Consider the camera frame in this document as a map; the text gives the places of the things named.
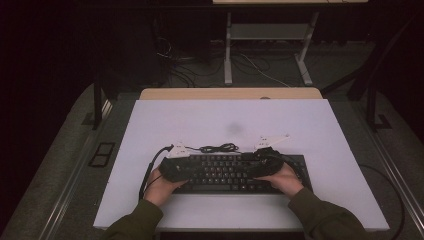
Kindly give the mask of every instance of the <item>hand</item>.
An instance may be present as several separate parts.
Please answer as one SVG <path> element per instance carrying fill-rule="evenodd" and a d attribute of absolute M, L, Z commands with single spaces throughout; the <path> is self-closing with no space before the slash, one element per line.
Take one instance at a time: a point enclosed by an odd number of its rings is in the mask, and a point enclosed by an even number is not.
<path fill-rule="evenodd" d="M 284 163 L 280 171 L 274 175 L 258 177 L 256 179 L 271 182 L 271 185 L 274 188 L 282 191 L 290 199 L 292 199 L 294 195 L 296 195 L 303 188 L 303 185 L 297 178 L 296 173 L 287 163 Z"/>
<path fill-rule="evenodd" d="M 187 181 L 170 182 L 162 177 L 158 168 L 155 168 L 147 180 L 147 189 L 144 193 L 144 200 L 147 200 L 156 206 L 160 207 L 168 200 L 172 192 L 181 187 Z"/>

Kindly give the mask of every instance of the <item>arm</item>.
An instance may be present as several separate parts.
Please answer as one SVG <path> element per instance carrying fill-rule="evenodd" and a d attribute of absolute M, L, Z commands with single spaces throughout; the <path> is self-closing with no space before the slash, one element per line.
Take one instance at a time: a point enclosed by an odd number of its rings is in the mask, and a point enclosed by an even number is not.
<path fill-rule="evenodd" d="M 160 206 L 171 193 L 185 182 L 171 183 L 164 179 L 156 168 L 150 174 L 144 199 L 134 211 L 113 223 L 102 235 L 102 240 L 151 240 L 156 226 L 162 219 Z"/>
<path fill-rule="evenodd" d="M 355 215 L 345 208 L 321 201 L 309 189 L 303 187 L 287 164 L 276 174 L 258 179 L 270 181 L 273 187 L 290 198 L 289 208 L 313 239 L 370 238 Z"/>

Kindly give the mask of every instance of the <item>dark green sleeve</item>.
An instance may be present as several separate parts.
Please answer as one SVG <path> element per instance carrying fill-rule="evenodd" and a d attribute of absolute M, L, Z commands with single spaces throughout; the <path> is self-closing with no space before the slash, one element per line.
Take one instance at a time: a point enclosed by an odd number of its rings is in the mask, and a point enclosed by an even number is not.
<path fill-rule="evenodd" d="M 156 205 L 140 200 L 134 211 L 113 223 L 101 239 L 151 240 L 162 217 L 163 213 Z"/>
<path fill-rule="evenodd" d="M 297 193 L 289 203 L 305 232 L 314 240 L 370 239 L 359 220 L 350 211 L 321 201 L 307 188 Z"/>

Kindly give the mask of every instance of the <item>keyboard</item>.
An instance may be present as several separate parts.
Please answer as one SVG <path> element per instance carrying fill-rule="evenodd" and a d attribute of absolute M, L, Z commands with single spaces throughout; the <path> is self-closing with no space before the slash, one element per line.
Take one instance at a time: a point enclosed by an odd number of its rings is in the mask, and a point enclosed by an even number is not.
<path fill-rule="evenodd" d="M 249 154 L 203 154 L 191 155 L 193 160 L 201 161 L 200 170 L 189 181 L 174 191 L 175 194 L 283 194 L 268 181 L 248 178 L 238 166 L 252 166 L 257 160 Z M 312 191 L 308 169 L 303 155 L 286 155 L 302 171 L 304 179 L 298 175 L 302 184 Z"/>

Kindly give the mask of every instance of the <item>person's left hand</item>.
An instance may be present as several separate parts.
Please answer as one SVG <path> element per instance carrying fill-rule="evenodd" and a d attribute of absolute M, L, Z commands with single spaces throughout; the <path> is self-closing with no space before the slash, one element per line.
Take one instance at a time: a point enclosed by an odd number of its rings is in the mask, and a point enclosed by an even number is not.
<path fill-rule="evenodd" d="M 172 192 L 181 187 L 187 181 L 170 182 L 161 176 L 158 168 L 155 168 L 147 180 L 147 189 L 144 192 L 144 200 L 147 200 L 156 206 L 160 207 L 168 200 Z"/>

